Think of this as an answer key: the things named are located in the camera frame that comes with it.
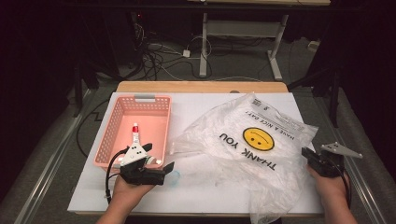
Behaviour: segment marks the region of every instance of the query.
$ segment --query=smiley face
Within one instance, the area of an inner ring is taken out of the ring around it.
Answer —
[[[251,146],[261,151],[274,148],[274,138],[266,131],[259,128],[247,128],[244,130],[244,139]]]

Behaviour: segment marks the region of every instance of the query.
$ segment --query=white tabletop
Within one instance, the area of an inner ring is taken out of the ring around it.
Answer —
[[[102,125],[96,135],[91,152],[81,173],[78,185],[68,207],[78,214],[100,214],[107,208],[105,196],[106,172],[93,165],[99,141],[102,138],[114,99],[133,92],[115,92],[112,95]],[[221,105],[244,93],[160,93],[172,97],[168,142],[182,134],[192,122],[214,106]],[[280,112],[303,121],[292,93],[256,93],[257,98],[272,105]],[[248,216],[248,190],[237,184],[222,183],[212,175],[214,169],[205,155],[185,153],[166,155],[165,163],[175,162],[174,171],[165,177],[163,186],[155,187],[134,209],[135,214],[165,216]],[[194,181],[194,176],[205,181]],[[110,188],[115,178],[110,179]],[[290,216],[320,215],[323,209],[315,190],[315,180],[309,177],[304,191]]]

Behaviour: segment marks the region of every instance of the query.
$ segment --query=hand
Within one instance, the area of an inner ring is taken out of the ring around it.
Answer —
[[[132,209],[153,188],[153,185],[131,185],[125,182],[121,176],[117,176],[111,203],[97,223],[124,223]]]
[[[306,168],[309,174],[311,174],[317,181],[317,191],[322,200],[328,200],[329,198],[334,198],[336,196],[347,198],[346,187],[341,176],[334,178],[323,177],[309,165],[306,165]],[[344,175],[344,177],[349,187],[349,178],[347,175]]]
[[[317,191],[321,197],[321,203],[324,208],[324,218],[326,224],[338,223],[357,223],[347,205],[347,192],[344,181],[341,176],[329,178],[319,175],[309,165],[306,169],[317,182]],[[349,178],[344,175],[349,186]]]

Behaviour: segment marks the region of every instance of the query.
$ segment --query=white plastic bag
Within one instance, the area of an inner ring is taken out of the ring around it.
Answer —
[[[301,148],[318,128],[303,124],[246,94],[202,115],[170,151],[201,151],[222,170],[221,179],[250,192],[251,222],[270,223],[297,202],[307,177]]]

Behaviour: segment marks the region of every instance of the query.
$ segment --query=pink plastic basket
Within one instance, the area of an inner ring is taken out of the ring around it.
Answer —
[[[159,164],[147,164],[147,167],[160,168],[164,161],[170,109],[170,96],[119,96],[109,115],[94,164],[106,170],[113,156],[132,144],[132,127],[137,123],[140,144],[143,146],[152,143],[152,150],[148,154],[162,161]],[[118,167],[119,164],[120,160],[115,160],[113,168]]]

